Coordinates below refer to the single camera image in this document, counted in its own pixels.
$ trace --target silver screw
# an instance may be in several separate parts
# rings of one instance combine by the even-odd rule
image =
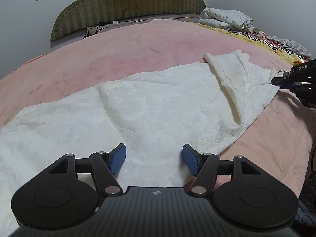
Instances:
[[[206,188],[203,186],[194,186],[191,191],[196,194],[203,194],[206,192]]]
[[[108,186],[107,188],[104,189],[104,191],[108,194],[117,194],[120,192],[120,188],[117,186]]]

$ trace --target blue gripper pad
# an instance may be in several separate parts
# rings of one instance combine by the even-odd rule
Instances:
[[[201,155],[190,145],[185,144],[182,148],[182,158],[191,174],[197,176],[202,168],[199,163],[199,161],[201,161]]]
[[[112,150],[109,154],[109,165],[108,168],[110,169],[113,175],[117,174],[121,169],[125,158],[126,158],[126,146],[121,143],[119,144],[114,150]]]

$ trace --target cloth fold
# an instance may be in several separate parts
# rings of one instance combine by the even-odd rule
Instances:
[[[240,50],[204,58],[209,64],[137,73],[23,109],[0,130],[0,235],[17,228],[14,192],[66,153],[85,158],[125,143],[123,189],[171,187],[192,178],[185,143],[220,154],[236,141],[279,90],[270,84],[277,73]]]

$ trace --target black circular disc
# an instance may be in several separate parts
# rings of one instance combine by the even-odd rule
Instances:
[[[295,194],[273,177],[243,175],[220,186],[213,204],[229,221],[268,230],[290,224],[297,212]]]
[[[62,229],[80,223],[97,207],[95,190],[76,178],[62,174],[22,186],[11,201],[12,212],[20,224],[36,229]]]

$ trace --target ribbed gray surface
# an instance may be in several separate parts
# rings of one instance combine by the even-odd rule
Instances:
[[[208,200],[183,188],[130,187],[120,197],[105,199],[100,209],[76,227],[47,232],[21,227],[12,237],[294,237],[291,229],[253,233],[220,218]]]

